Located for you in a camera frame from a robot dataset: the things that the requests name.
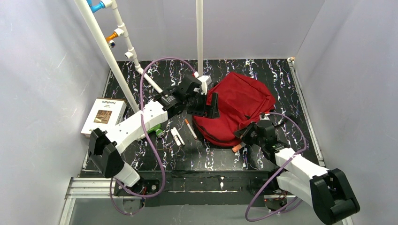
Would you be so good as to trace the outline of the red student backpack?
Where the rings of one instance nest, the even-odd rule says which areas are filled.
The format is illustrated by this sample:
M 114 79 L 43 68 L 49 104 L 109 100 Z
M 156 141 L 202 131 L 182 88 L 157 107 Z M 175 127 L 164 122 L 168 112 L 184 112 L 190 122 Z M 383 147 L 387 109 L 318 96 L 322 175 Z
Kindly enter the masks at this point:
M 192 122 L 206 140 L 218 147 L 234 147 L 241 143 L 234 132 L 251 122 L 259 121 L 260 114 L 275 108 L 276 99 L 262 82 L 246 75 L 230 72 L 209 91 L 218 94 L 220 117 L 209 119 L 192 116 Z

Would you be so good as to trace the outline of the white Decorate book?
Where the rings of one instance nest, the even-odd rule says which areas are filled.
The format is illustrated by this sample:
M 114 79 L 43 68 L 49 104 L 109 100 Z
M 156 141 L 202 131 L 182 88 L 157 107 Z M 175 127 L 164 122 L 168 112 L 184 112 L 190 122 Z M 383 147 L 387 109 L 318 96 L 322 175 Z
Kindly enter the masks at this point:
M 90 137 L 91 132 L 99 128 L 102 131 L 111 128 L 123 120 L 127 104 L 122 99 L 97 98 L 83 125 L 81 134 Z

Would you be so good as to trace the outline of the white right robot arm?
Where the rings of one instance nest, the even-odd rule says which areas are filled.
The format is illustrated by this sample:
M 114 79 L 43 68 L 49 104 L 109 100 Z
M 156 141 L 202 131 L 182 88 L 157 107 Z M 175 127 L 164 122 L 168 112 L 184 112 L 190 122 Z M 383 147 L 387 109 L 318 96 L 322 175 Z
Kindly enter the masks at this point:
M 340 169 L 329 170 L 314 164 L 279 141 L 271 121 L 251 122 L 234 135 L 245 144 L 261 147 L 265 158 L 279 167 L 258 190 L 251 204 L 276 179 L 278 189 L 294 194 L 309 204 L 326 225 L 360 211 L 360 204 L 345 173 Z

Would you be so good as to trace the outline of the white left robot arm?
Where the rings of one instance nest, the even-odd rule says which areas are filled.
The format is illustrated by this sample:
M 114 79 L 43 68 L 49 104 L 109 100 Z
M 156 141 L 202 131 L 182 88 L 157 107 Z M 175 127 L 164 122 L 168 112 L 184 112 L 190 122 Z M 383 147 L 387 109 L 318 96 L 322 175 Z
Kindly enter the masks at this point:
M 218 94 L 208 93 L 211 77 L 184 77 L 178 85 L 164 88 L 144 108 L 112 128 L 96 128 L 91 132 L 88 156 L 105 178 L 116 178 L 128 187 L 141 179 L 138 172 L 123 159 L 125 149 L 144 134 L 143 128 L 168 121 L 187 111 L 188 114 L 216 119 Z

